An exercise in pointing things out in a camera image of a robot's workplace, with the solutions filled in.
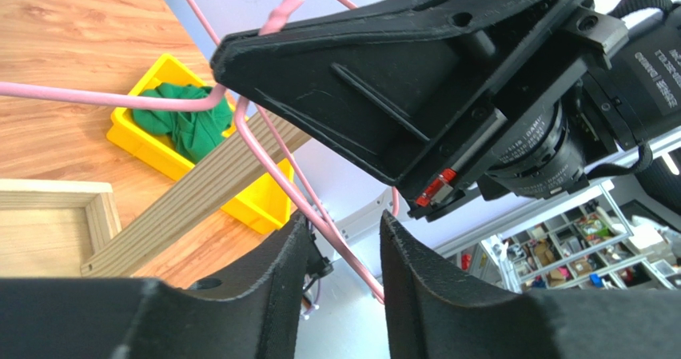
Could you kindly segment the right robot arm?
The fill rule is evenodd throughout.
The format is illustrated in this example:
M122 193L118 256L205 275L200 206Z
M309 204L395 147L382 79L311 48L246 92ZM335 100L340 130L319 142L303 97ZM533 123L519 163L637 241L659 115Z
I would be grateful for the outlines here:
M636 174L680 125L680 5L384 0L222 39L214 80L386 185L415 219Z

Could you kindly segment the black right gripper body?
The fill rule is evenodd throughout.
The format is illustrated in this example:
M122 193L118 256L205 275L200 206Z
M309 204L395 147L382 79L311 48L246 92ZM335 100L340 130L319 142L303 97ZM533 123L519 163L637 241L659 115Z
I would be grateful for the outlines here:
M401 190L408 215L434 221L477 185L491 201L513 193L548 199L588 186L588 166L627 144L621 119L602 115L593 74L612 68L624 23L579 7L495 94L485 94L437 146L422 190Z

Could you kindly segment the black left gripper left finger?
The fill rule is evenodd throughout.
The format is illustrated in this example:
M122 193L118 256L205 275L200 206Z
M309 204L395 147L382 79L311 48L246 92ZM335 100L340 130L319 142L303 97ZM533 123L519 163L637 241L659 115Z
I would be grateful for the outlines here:
M187 289L156 278L4 279L4 358L291 358L310 237L295 213Z

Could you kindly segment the green tank top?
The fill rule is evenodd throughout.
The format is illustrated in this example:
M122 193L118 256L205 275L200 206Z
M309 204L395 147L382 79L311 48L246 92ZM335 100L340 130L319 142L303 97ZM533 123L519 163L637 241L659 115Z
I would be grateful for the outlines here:
M187 100L206 98L211 91L210 86L181 86L163 82L153 89L142 91L141 96ZM132 118L146 133L168 136L175 151L196 164L222 142L223 133L232 125L233 110L223 98L210 110L174 112L133 109Z

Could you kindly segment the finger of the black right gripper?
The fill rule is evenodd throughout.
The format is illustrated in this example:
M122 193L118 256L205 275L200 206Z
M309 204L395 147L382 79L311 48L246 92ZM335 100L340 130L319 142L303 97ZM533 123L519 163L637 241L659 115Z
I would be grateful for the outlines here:
M582 1L384 0L228 35L210 66L216 82L405 185Z

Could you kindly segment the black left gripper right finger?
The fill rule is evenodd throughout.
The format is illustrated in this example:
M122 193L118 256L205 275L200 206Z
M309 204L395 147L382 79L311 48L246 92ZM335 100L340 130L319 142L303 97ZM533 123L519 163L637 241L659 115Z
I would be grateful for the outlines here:
M393 358L677 358L677 290L513 293L466 273L380 220Z

